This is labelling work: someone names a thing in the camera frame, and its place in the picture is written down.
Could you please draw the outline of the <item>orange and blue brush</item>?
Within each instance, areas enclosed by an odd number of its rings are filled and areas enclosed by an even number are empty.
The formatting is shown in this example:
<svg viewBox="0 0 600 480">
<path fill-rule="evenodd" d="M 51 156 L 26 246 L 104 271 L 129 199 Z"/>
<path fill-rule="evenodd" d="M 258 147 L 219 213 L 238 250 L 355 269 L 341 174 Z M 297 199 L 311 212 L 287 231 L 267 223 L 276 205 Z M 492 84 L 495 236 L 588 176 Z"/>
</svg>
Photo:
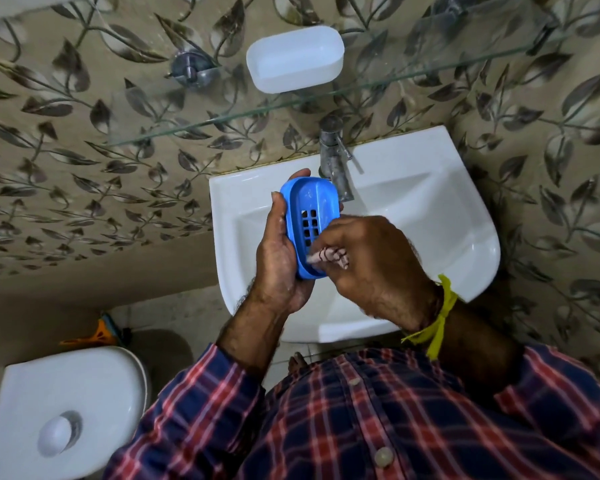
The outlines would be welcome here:
<svg viewBox="0 0 600 480">
<path fill-rule="evenodd" d="M 126 346 L 125 336 L 108 313 L 97 320 L 96 331 L 87 337 L 60 341 L 61 347 Z"/>
</svg>

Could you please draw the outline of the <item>person's left hand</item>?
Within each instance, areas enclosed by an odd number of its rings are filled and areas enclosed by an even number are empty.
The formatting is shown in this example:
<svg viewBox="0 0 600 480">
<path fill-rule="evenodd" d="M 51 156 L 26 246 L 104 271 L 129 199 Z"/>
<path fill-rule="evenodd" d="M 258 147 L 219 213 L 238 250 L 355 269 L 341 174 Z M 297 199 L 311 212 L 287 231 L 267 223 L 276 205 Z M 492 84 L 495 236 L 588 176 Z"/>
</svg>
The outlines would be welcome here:
<svg viewBox="0 0 600 480">
<path fill-rule="evenodd" d="M 266 295 L 289 300 L 290 314 L 298 312 L 311 297 L 315 282 L 297 277 L 297 261 L 290 242 L 288 255 L 271 254 L 271 209 L 267 215 L 263 238 L 256 250 L 256 275 L 252 289 Z"/>
</svg>

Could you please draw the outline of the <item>chrome basin tap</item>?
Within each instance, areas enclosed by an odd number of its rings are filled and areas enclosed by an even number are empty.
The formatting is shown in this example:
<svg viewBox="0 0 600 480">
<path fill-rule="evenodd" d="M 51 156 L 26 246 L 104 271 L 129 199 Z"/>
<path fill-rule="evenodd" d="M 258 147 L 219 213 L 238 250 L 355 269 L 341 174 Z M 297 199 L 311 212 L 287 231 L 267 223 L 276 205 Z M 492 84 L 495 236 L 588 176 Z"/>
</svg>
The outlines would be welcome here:
<svg viewBox="0 0 600 480">
<path fill-rule="evenodd" d="M 320 121 L 320 172 L 323 178 L 330 180 L 336 187 L 339 201 L 346 203 L 354 200 L 347 176 L 347 163 L 353 159 L 353 155 L 344 144 L 343 128 L 343 120 L 333 114 Z"/>
</svg>

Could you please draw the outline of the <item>blue plastic soap dish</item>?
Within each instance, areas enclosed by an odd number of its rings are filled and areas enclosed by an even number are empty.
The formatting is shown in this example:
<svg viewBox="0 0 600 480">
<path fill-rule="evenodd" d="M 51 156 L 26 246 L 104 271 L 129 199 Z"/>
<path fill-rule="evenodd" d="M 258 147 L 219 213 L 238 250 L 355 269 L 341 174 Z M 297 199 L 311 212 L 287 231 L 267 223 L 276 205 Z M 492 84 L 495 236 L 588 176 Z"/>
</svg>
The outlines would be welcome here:
<svg viewBox="0 0 600 480">
<path fill-rule="evenodd" d="M 280 193 L 287 205 L 286 232 L 296 253 L 297 277 L 302 280 L 326 277 L 307 262 L 307 257 L 321 231 L 340 217 L 336 186 L 320 177 L 296 177 L 287 181 Z"/>
</svg>

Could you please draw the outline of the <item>white plastic soap tray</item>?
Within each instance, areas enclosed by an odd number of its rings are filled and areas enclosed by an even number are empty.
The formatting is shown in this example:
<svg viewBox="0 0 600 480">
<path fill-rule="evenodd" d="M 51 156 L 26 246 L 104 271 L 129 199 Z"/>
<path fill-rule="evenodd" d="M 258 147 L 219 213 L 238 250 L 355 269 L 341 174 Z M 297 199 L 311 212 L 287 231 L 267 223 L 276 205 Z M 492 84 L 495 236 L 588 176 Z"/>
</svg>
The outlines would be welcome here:
<svg viewBox="0 0 600 480">
<path fill-rule="evenodd" d="M 257 40 L 248 48 L 246 62 L 257 90 L 274 95 L 335 80 L 344 55 L 340 33 L 316 25 Z"/>
</svg>

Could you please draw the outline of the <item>striped toothbrush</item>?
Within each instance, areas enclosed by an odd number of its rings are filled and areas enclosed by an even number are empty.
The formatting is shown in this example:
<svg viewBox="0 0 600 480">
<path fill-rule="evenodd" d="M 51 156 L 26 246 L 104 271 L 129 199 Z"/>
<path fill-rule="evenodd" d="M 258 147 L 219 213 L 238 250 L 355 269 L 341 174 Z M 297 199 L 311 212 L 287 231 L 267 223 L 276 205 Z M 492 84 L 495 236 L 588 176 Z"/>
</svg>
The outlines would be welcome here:
<svg viewBox="0 0 600 480">
<path fill-rule="evenodd" d="M 318 263 L 332 263 L 341 269 L 348 269 L 349 258 L 344 248 L 329 247 L 316 251 L 306 258 L 306 263 L 311 266 L 317 266 Z"/>
</svg>

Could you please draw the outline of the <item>yellow wrist thread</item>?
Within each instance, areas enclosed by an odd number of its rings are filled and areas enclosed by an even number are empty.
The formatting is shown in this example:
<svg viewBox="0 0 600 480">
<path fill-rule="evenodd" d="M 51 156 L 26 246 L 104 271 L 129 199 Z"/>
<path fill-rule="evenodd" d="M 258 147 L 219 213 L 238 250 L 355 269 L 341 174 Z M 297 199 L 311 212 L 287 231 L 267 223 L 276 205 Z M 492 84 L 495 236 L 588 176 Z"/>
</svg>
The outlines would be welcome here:
<svg viewBox="0 0 600 480">
<path fill-rule="evenodd" d="M 401 344 L 427 345 L 425 355 L 431 361 L 439 359 L 445 338 L 447 318 L 457 302 L 461 300 L 459 295 L 452 289 L 451 281 L 445 274 L 438 275 L 436 284 L 443 291 L 443 301 L 437 316 L 428 326 L 415 333 L 405 335 L 400 341 Z"/>
</svg>

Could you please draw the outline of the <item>person's right forearm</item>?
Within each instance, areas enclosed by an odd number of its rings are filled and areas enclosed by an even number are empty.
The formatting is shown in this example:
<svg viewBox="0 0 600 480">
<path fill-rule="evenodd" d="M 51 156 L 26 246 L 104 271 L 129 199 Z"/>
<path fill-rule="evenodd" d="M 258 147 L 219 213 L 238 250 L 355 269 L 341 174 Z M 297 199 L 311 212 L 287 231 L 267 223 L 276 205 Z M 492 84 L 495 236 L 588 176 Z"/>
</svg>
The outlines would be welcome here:
<svg viewBox="0 0 600 480">
<path fill-rule="evenodd" d="M 495 396 L 520 379 L 524 353 L 522 344 L 458 301 L 446 318 L 437 361 L 473 400 L 494 406 Z"/>
</svg>

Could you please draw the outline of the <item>white ceramic wash basin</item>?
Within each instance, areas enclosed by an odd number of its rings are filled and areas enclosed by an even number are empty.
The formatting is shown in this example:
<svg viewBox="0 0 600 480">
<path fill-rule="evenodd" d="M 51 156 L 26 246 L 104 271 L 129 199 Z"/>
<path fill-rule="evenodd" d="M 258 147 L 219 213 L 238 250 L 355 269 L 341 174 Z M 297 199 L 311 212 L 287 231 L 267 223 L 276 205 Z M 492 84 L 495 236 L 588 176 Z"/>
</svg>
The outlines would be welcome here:
<svg viewBox="0 0 600 480">
<path fill-rule="evenodd" d="M 493 281 L 500 245 L 493 220 L 444 127 L 355 146 L 347 175 L 354 194 L 344 213 L 381 215 L 415 246 L 432 279 L 444 274 L 471 301 Z M 216 268 L 224 302 L 235 308 L 256 271 L 271 192 L 296 171 L 318 176 L 319 154 L 209 179 Z M 396 331 L 373 319 L 319 279 L 310 300 L 286 321 L 282 341 L 331 343 Z"/>
</svg>

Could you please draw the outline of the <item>person's right hand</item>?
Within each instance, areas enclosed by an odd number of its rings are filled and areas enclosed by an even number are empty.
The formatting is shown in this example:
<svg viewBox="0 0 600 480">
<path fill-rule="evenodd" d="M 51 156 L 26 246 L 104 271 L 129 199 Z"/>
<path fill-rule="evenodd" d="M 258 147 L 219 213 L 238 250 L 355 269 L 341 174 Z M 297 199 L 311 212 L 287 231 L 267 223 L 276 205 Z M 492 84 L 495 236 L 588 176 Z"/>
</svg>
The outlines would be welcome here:
<svg viewBox="0 0 600 480">
<path fill-rule="evenodd" d="M 364 218 L 360 245 L 364 250 L 360 250 L 363 262 L 352 290 L 338 293 L 366 315 L 408 333 L 428 326 L 440 310 L 441 289 L 424 272 L 405 234 L 382 216 L 343 217 Z"/>
</svg>

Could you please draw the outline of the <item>person's left forearm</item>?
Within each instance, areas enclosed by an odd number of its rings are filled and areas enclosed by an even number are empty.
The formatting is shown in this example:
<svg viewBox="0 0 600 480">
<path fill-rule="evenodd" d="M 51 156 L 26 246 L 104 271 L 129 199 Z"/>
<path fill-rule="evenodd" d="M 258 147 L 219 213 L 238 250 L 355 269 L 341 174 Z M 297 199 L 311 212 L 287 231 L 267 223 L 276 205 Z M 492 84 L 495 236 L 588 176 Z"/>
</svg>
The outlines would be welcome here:
<svg viewBox="0 0 600 480">
<path fill-rule="evenodd" d="M 262 381 L 289 314 L 288 299 L 279 300 L 252 289 L 225 324 L 216 346 L 248 375 Z"/>
</svg>

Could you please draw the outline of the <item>glass wall shelf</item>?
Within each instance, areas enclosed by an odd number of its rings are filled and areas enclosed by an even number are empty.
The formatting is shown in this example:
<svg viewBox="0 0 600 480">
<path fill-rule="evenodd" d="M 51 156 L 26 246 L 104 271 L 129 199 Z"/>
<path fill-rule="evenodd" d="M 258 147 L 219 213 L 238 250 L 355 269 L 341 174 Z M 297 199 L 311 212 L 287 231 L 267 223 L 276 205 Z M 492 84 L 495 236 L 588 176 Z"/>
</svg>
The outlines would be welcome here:
<svg viewBox="0 0 600 480">
<path fill-rule="evenodd" d="M 294 30 L 247 40 L 248 6 L 234 0 L 210 30 L 209 49 L 194 41 L 183 21 L 157 16 L 176 48 L 163 77 L 113 93 L 110 145 L 172 135 L 203 139 L 202 127 L 224 130 L 289 107 L 328 112 L 333 98 L 348 112 L 373 107 L 389 86 L 407 80 L 447 102 L 485 84 L 497 58 L 541 54 L 549 68 L 567 56 L 554 47 L 568 36 L 600 34 L 600 0 L 434 0 L 424 15 L 401 15 L 407 0 L 334 1 L 338 23 L 327 25 L 312 0 L 272 0 Z"/>
</svg>

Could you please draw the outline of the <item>white toilet cistern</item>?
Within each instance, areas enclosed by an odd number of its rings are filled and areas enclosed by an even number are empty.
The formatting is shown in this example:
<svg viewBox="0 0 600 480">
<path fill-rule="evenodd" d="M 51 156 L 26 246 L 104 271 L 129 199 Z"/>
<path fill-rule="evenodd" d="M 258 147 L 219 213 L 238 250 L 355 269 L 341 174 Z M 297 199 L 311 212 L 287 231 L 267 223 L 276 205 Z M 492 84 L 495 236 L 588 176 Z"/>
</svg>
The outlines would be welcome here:
<svg viewBox="0 0 600 480">
<path fill-rule="evenodd" d="M 116 346 L 5 368 L 0 384 L 0 480 L 78 480 L 132 438 L 151 397 L 142 361 Z"/>
</svg>

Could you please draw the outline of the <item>plaid shirt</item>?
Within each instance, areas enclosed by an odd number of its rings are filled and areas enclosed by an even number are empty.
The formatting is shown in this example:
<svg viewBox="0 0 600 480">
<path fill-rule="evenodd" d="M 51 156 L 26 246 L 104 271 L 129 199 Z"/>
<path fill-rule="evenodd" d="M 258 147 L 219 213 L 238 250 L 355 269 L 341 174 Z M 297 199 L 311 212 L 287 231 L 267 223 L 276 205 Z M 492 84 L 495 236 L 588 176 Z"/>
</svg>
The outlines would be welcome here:
<svg viewBox="0 0 600 480">
<path fill-rule="evenodd" d="M 423 353 L 369 348 L 265 393 L 211 344 L 117 450 L 103 480 L 600 479 L 600 383 L 553 347 L 472 400 Z"/>
</svg>

